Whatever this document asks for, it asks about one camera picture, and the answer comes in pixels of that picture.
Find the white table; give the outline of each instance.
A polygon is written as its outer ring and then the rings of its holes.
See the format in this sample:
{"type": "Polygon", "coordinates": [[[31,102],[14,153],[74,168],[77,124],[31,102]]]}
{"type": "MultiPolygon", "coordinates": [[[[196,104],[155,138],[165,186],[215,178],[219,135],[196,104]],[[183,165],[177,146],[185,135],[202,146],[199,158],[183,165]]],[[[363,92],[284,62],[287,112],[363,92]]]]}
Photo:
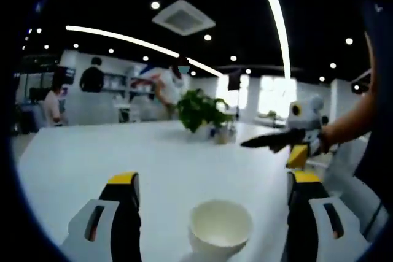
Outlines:
{"type": "Polygon", "coordinates": [[[191,261],[190,210],[214,198],[242,204],[253,218],[249,242],[231,261],[279,261],[289,150],[274,155],[239,146],[270,130],[239,123],[235,144],[214,145],[190,141],[178,121],[44,128],[21,156],[18,173],[36,218],[58,245],[70,219],[109,178],[138,171],[143,262],[191,261]]]}

